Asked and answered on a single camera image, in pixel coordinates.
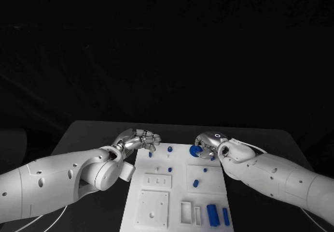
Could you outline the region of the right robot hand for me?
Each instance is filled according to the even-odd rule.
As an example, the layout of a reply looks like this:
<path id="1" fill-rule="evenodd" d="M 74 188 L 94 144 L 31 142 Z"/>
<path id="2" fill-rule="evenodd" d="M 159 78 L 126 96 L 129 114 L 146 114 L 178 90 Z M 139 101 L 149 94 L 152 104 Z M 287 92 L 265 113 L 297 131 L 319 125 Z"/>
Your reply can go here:
<path id="1" fill-rule="evenodd" d="M 228 141 L 229 138 L 222 133 L 216 131 L 204 132 L 195 139 L 195 146 L 202 148 L 202 151 L 196 152 L 196 155 L 202 159 L 211 160 L 218 156 L 219 148 Z"/>

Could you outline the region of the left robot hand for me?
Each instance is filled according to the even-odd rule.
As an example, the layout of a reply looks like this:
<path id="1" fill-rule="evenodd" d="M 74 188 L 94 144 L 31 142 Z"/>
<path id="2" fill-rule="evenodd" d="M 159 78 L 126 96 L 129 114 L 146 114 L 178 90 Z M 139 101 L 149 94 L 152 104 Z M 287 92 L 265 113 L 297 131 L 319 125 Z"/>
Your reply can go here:
<path id="1" fill-rule="evenodd" d="M 156 146 L 160 145 L 162 137 L 159 134 L 140 129 L 126 130 L 113 142 L 123 153 L 132 150 L 147 149 L 152 153 L 156 151 Z"/>

